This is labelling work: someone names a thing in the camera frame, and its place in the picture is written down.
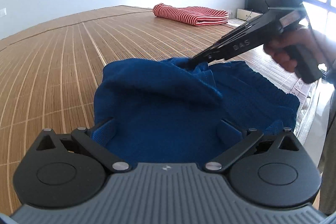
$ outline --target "logo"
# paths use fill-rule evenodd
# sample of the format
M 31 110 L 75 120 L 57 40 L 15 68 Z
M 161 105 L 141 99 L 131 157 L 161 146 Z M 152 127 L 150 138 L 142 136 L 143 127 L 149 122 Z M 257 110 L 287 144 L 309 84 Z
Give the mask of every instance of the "logo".
M 244 47 L 248 46 L 249 44 L 250 44 L 250 41 L 245 40 L 244 42 L 240 42 L 237 45 L 233 45 L 233 49 L 236 51 L 236 50 L 239 50 L 240 48 L 244 48 Z
M 164 171 L 169 171 L 171 169 L 171 167 L 169 165 L 166 165 L 166 166 L 162 167 L 162 169 Z

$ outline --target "hand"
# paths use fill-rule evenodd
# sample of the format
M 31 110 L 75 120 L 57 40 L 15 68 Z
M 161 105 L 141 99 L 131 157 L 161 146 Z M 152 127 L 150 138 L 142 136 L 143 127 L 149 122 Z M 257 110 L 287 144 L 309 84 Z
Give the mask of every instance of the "hand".
M 310 29 L 300 28 L 285 33 L 273 39 L 270 43 L 264 44 L 264 51 L 288 72 L 294 72 L 297 61 L 290 59 L 283 48 L 295 44 L 305 45 L 313 53 L 319 64 L 332 65 L 336 58 L 336 42 L 327 39 L 320 32 L 314 31 L 314 34 L 319 44 L 316 43 Z

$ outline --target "screw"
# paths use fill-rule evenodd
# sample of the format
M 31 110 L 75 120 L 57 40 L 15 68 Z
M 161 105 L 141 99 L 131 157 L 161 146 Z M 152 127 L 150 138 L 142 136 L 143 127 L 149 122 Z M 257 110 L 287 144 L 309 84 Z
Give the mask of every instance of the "screw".
M 247 130 L 247 135 L 250 135 L 252 132 L 256 132 L 256 131 L 257 131 L 256 128 L 251 127 L 251 128 L 249 128 L 249 129 Z
M 125 171 L 129 168 L 129 164 L 124 161 L 117 161 L 114 164 L 112 164 L 112 168 L 118 171 Z
M 218 171 L 220 169 L 222 169 L 222 165 L 219 162 L 216 161 L 210 161 L 208 163 L 206 163 L 205 168 L 211 171 Z
M 292 129 L 290 127 L 284 127 L 282 130 L 284 132 L 290 132 Z

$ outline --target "light switch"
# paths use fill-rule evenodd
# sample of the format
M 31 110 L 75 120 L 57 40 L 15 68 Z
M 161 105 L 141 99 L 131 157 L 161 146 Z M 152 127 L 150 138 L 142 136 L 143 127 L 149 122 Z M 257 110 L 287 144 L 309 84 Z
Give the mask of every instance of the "light switch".
M 3 17 L 5 15 L 7 15 L 6 8 L 3 8 L 3 9 L 0 10 L 0 17 Z

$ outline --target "sleeve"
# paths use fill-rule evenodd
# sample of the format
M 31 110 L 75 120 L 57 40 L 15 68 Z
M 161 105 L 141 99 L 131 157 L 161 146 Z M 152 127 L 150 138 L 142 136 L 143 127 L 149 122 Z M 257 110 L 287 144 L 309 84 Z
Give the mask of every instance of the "sleeve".
M 325 80 L 336 87 L 336 60 L 332 67 L 327 70 Z

